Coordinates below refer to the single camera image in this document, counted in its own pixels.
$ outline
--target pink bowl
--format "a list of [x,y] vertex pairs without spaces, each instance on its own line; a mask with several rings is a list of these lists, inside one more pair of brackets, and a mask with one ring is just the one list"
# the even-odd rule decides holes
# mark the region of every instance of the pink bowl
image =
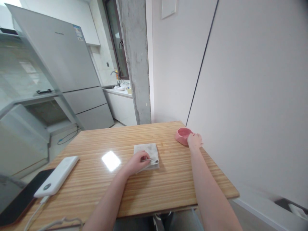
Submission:
[[176,131],[175,139],[182,145],[188,145],[187,138],[189,134],[194,134],[190,129],[188,128],[180,128]]

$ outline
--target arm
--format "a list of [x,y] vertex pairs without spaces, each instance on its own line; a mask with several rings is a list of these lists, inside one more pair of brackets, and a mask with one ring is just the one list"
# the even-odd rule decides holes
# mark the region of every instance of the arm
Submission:
[[190,134],[192,174],[196,197],[205,230],[242,230],[242,227],[225,195],[213,178],[201,154],[202,138]]
[[104,196],[83,227],[83,231],[112,230],[119,211],[125,184],[129,176],[146,167],[150,161],[148,153],[137,152],[128,163],[116,174]]

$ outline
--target hand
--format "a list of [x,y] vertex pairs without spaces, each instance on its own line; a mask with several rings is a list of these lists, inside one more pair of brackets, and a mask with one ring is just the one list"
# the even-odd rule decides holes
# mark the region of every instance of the hand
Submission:
[[150,159],[150,156],[145,150],[139,151],[124,165],[123,170],[128,176],[134,175],[150,164],[147,158]]
[[200,134],[189,134],[189,137],[187,139],[188,146],[190,148],[196,147],[196,148],[201,148],[203,143],[202,143],[202,137]]

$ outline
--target charging cable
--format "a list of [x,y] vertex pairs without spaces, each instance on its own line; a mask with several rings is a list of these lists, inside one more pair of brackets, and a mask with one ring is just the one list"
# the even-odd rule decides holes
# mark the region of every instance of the charging cable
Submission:
[[30,217],[28,223],[26,224],[26,227],[23,231],[27,231],[30,227],[30,223],[33,219],[33,217],[35,216],[35,214],[39,211],[39,209],[46,203],[46,201],[49,199],[50,196],[45,196],[43,197],[43,199],[40,201],[40,205],[39,207],[35,210],[35,212],[33,213],[33,215]]
[[[70,141],[72,138],[74,138],[75,136],[77,136],[78,131],[79,131],[80,129],[81,129],[81,128],[79,128],[79,127],[77,126],[77,130],[76,130],[76,131],[74,131],[74,132],[72,132],[72,133],[69,133],[68,135],[66,135],[66,136],[63,137],[62,139],[59,139],[59,141],[57,142],[57,145],[64,144],[64,143]],[[72,136],[71,138],[69,138],[67,141],[64,141],[64,142],[60,143],[62,140],[64,140],[66,137],[68,137],[70,134],[73,134],[73,133],[75,133],[74,136]]]
[[[36,211],[33,213],[33,215],[32,215],[31,218],[29,219],[29,221],[28,221],[28,223],[26,224],[26,227],[25,227],[25,229],[24,229],[23,231],[27,231],[27,230],[30,228],[30,223],[31,223],[33,217],[34,217],[35,214],[40,210],[40,208],[46,203],[46,201],[49,199],[49,197],[50,197],[50,196],[45,196],[45,197],[43,197],[43,199],[40,201],[39,207],[38,207],[38,208],[36,209]],[[75,221],[75,220],[79,221],[79,223],[80,223],[80,228],[81,228],[81,230],[82,230],[82,228],[83,228],[83,222],[82,222],[81,219],[79,219],[79,218],[67,219],[66,217],[63,217],[61,220],[53,221],[53,222],[49,223],[48,225],[46,225],[45,227],[39,229],[38,231],[45,231],[45,230],[51,228],[51,227],[54,226],[54,225],[61,225],[61,224],[63,224],[63,222],[72,222],[72,221]]]

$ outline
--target striped wood grain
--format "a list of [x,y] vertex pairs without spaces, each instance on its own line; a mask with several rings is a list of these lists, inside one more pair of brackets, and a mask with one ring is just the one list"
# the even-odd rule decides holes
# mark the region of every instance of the striped wood grain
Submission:
[[[80,157],[59,192],[49,199],[30,230],[37,230],[65,216],[79,217],[85,222],[115,174],[133,155],[136,144],[156,143],[160,169],[143,171],[128,179],[118,217],[196,205],[190,151],[174,139],[180,127],[184,125],[177,121],[81,131],[48,166],[55,168],[67,156]],[[101,160],[109,151],[113,151],[121,161],[113,172]],[[225,196],[228,199],[239,197],[239,192],[212,158],[203,148],[201,152]],[[10,229],[23,230],[39,201],[35,202],[18,225]]]

